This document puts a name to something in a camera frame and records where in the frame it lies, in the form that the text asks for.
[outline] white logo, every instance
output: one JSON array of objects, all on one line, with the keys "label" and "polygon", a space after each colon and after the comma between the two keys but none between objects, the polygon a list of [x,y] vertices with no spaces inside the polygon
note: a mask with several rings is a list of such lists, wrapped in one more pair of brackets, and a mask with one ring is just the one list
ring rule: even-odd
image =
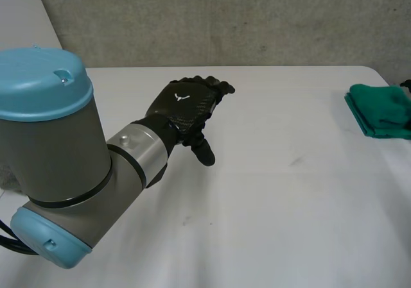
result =
[{"label": "white logo", "polygon": [[185,99],[188,99],[190,96],[186,96],[186,97],[179,97],[177,94],[174,94],[174,96],[175,96],[175,98],[177,99],[177,101],[180,101],[180,100],[185,100]]}]

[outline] concrete wall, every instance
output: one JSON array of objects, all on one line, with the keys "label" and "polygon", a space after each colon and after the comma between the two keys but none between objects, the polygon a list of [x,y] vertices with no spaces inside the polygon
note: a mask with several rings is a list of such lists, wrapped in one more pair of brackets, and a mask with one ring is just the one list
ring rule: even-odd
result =
[{"label": "concrete wall", "polygon": [[89,67],[367,65],[411,78],[411,0],[42,0]]}]

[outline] table surface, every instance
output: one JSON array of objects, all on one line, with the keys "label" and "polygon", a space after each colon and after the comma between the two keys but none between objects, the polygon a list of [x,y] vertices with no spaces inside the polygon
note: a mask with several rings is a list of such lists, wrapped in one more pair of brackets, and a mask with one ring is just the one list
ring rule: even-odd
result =
[{"label": "table surface", "polygon": [[[216,165],[187,148],[76,268],[0,250],[2,288],[411,286],[411,147],[364,137],[344,94],[366,67],[88,69],[107,138],[173,79],[236,87],[208,121]],[[9,221],[26,198],[5,193]]]}]

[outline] folded green towel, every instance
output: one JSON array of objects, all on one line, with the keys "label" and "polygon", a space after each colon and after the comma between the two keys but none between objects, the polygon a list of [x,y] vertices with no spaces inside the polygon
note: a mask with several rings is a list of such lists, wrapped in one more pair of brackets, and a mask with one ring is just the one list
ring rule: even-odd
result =
[{"label": "folded green towel", "polygon": [[411,100],[401,87],[353,85],[345,101],[365,136],[411,139]]}]

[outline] light blue cap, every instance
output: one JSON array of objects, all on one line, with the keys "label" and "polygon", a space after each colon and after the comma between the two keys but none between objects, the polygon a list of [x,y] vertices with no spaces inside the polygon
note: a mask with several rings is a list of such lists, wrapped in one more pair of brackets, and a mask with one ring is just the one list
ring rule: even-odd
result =
[{"label": "light blue cap", "polygon": [[92,249],[48,219],[21,207],[12,217],[13,232],[29,248],[59,267],[75,267]]},{"label": "light blue cap", "polygon": [[62,49],[0,51],[0,119],[34,122],[65,117],[93,96],[82,61]]}]

